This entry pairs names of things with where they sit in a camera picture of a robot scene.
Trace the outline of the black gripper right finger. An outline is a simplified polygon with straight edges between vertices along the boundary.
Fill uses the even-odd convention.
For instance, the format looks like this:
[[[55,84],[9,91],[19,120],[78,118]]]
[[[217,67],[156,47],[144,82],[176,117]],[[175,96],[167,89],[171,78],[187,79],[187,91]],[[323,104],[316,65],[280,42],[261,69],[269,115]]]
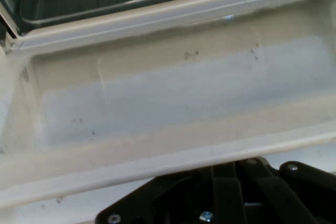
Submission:
[[[258,158],[236,162],[244,204],[264,223],[335,223],[335,175],[288,161],[278,169]]]

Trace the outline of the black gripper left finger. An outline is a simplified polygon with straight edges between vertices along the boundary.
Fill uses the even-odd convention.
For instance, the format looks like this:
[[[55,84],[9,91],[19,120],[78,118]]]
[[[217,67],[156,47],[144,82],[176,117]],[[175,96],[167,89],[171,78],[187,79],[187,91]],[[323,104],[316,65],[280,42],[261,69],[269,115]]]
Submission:
[[[235,178],[233,162],[158,176],[99,212],[96,223],[202,223],[215,205],[215,180]]]

